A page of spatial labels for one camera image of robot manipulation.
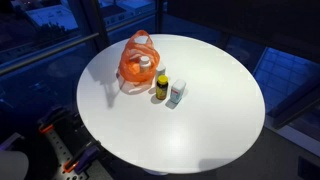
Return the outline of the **white pill bottle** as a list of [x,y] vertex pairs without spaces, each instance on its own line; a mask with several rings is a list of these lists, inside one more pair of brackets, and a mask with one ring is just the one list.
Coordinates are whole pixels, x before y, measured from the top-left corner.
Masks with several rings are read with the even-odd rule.
[[139,65],[141,73],[148,71],[151,67],[150,58],[148,56],[141,56]]

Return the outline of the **brown bottle yellow cap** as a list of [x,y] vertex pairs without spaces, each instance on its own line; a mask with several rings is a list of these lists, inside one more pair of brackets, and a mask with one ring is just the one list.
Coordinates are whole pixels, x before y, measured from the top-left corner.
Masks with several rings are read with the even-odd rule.
[[164,100],[167,97],[168,89],[168,77],[166,75],[160,75],[156,84],[156,98]]

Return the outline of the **small white bottle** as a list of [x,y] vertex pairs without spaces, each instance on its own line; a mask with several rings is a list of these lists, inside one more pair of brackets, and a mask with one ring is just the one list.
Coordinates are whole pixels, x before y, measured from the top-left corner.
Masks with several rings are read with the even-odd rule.
[[158,79],[160,75],[164,75],[166,71],[166,67],[163,64],[159,64],[156,68],[156,76],[155,79]]

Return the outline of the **orange plastic bag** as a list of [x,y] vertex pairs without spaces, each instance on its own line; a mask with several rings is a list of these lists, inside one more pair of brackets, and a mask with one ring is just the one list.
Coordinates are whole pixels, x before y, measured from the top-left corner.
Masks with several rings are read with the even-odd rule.
[[[135,39],[146,36],[144,44],[136,43]],[[151,67],[146,72],[140,71],[140,58],[147,56],[150,59]],[[160,62],[160,55],[154,48],[150,35],[144,30],[138,30],[126,43],[119,62],[119,74],[129,82],[142,83],[152,80],[156,68]]]

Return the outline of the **white light-blue rectangular container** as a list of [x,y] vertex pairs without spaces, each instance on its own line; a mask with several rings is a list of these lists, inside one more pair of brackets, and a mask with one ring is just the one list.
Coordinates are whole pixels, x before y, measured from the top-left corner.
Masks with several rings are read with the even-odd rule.
[[173,103],[179,103],[182,99],[184,90],[186,87],[186,82],[184,80],[178,79],[171,87],[170,100]]

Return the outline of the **purple orange clamp near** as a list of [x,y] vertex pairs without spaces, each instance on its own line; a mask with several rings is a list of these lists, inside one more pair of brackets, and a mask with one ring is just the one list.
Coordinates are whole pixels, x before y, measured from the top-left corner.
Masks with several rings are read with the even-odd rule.
[[87,143],[73,158],[63,165],[63,171],[66,173],[74,171],[76,174],[81,174],[101,152],[99,146],[99,141],[90,141]]

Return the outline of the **purple orange clamp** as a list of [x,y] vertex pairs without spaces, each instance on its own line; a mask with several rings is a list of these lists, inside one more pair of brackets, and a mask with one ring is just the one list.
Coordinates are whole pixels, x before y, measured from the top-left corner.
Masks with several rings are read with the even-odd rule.
[[87,143],[73,158],[63,165],[63,171],[66,173],[74,171],[76,174],[81,174],[101,152],[99,146],[99,141],[90,141]]
[[50,110],[45,116],[39,119],[38,131],[41,134],[47,133],[54,128],[54,124],[71,114],[71,111],[64,107],[57,107]]

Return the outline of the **purple orange clamp far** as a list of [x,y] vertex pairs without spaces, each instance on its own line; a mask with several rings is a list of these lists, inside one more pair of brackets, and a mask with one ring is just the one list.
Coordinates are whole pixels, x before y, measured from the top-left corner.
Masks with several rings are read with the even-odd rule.
[[71,114],[71,111],[64,107],[57,107],[50,110],[45,116],[39,119],[38,131],[41,134],[47,133],[54,128],[54,124]]

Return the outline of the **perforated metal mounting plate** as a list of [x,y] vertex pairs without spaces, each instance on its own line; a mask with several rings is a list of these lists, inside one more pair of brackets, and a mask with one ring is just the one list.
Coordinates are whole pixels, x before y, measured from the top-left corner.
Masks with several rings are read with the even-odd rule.
[[74,170],[71,172],[64,170],[64,164],[70,160],[73,155],[70,153],[59,135],[54,130],[49,130],[45,133],[45,137],[53,147],[55,156],[58,160],[57,170],[52,180],[87,180],[88,176],[85,173],[77,174]]

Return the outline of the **metal window railing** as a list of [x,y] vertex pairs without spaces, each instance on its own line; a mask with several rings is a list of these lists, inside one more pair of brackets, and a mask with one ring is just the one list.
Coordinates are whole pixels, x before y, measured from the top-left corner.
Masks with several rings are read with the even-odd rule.
[[18,63],[13,64],[13,65],[9,65],[8,67],[0,69],[0,76],[8,74],[8,73],[10,73],[12,71],[15,71],[15,70],[19,69],[19,68],[23,68],[25,66],[28,66],[30,64],[36,63],[36,62],[38,62],[38,61],[40,61],[40,60],[42,60],[44,58],[47,58],[49,56],[52,56],[52,55],[55,55],[55,54],[60,53],[62,51],[65,51],[65,50],[67,50],[69,48],[72,48],[74,46],[82,44],[82,43],[84,43],[86,41],[92,40],[92,39],[96,38],[97,36],[99,36],[99,33],[94,33],[92,35],[83,37],[81,39],[74,40],[74,41],[72,41],[72,42],[70,42],[70,43],[68,43],[66,45],[63,45],[63,46],[61,45],[60,47],[57,47],[57,48],[55,48],[53,50],[46,51],[46,52],[44,52],[44,53],[42,53],[40,55],[37,55],[37,56],[32,57],[32,58],[29,58],[29,59],[24,60],[22,62],[18,62]]

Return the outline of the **white cylindrical object corner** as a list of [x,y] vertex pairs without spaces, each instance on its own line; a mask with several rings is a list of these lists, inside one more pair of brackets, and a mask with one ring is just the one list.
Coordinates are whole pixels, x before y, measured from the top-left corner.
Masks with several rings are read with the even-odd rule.
[[0,151],[0,180],[24,180],[29,168],[28,157],[20,151]]

